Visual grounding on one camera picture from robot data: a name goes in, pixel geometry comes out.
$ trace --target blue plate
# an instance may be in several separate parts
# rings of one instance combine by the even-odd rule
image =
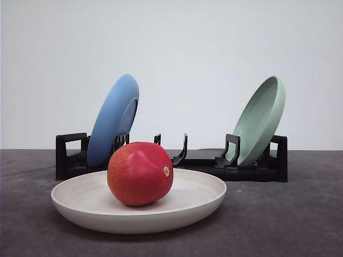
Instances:
[[[87,151],[87,166],[107,161],[117,135],[130,132],[135,119],[139,89],[135,79],[125,74],[108,93],[96,118]]]

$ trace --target light blue plate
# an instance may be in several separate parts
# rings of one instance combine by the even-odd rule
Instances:
[[[138,99],[137,82],[131,75],[123,75],[108,93],[96,118],[88,145],[87,166],[100,166],[111,157],[116,136],[131,130]]]
[[[243,110],[233,135],[241,137],[239,167],[254,164],[266,149],[280,123],[285,106],[285,88],[277,77],[270,77],[256,90]],[[229,145],[226,159],[235,155],[235,148]]]

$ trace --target plate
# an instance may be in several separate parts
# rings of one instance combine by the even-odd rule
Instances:
[[[119,202],[107,186],[107,171],[74,177],[51,192],[56,209],[69,221],[87,229],[142,234],[182,228],[198,222],[221,204],[226,184],[219,178],[174,169],[174,181],[162,199],[141,207]]]
[[[123,75],[113,85],[93,127],[87,150],[87,166],[100,166],[111,157],[116,136],[131,130],[138,99],[138,85],[131,75]]]
[[[266,149],[280,123],[285,107],[285,88],[277,77],[265,80],[243,110],[234,135],[241,137],[238,166],[254,164]],[[226,159],[231,160],[235,149],[229,147]]]

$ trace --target dark gray surface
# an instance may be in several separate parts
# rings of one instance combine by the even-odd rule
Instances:
[[[222,205],[196,224],[112,235],[54,208],[53,150],[2,150],[1,256],[343,256],[343,152],[288,158],[288,183],[228,182]]]

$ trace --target black dish rack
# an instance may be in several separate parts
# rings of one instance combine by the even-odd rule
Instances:
[[[91,172],[107,170],[108,161],[98,167],[87,166],[87,149],[91,136],[87,133],[65,134],[56,136],[56,180],[66,180]],[[78,153],[67,155],[66,143],[81,140],[81,150]],[[118,135],[112,147],[112,153],[120,146],[130,142],[130,135]],[[235,156],[231,161],[225,158],[229,143],[235,145]],[[161,144],[161,134],[154,137],[154,143]],[[214,175],[224,181],[255,181],[255,182],[287,182],[287,137],[274,135],[270,143],[276,143],[277,154],[270,154],[270,143],[263,151],[255,164],[248,168],[238,167],[241,138],[226,134],[225,149],[213,159],[187,158],[188,136],[184,134],[183,149],[171,161],[174,168],[196,170]]]

